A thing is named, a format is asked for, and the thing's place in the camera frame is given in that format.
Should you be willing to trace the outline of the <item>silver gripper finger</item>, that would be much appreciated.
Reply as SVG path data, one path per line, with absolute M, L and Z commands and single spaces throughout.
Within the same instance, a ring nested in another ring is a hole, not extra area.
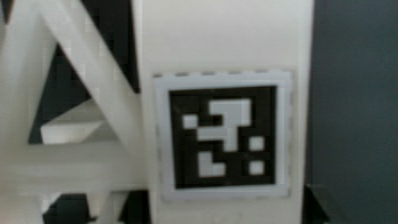
M 301 224 L 351 224 L 326 187 L 317 184 L 303 186 Z

